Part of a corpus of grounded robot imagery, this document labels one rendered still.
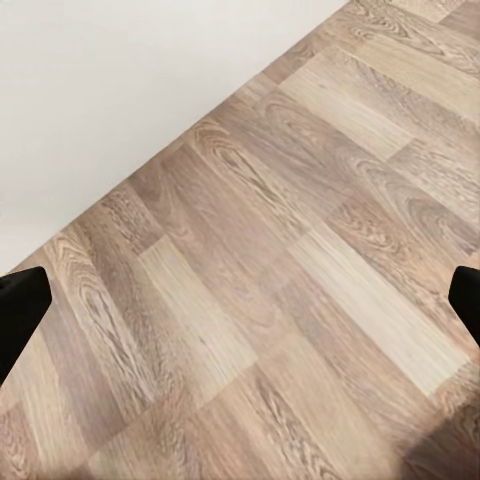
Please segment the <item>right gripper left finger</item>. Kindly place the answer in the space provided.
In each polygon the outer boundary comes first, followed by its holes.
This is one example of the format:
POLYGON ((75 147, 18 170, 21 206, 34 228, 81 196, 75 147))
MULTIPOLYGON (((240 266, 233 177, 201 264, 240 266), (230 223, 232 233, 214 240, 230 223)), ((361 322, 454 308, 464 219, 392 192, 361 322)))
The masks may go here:
POLYGON ((51 304, 44 267, 0 277, 0 387, 51 304))

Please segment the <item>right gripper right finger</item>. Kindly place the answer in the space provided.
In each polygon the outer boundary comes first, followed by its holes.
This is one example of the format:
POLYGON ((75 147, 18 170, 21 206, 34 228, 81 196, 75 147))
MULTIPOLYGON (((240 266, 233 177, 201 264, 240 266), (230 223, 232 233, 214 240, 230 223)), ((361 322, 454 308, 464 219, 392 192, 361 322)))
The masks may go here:
POLYGON ((448 301, 480 346, 480 270, 458 266, 452 277, 448 301))

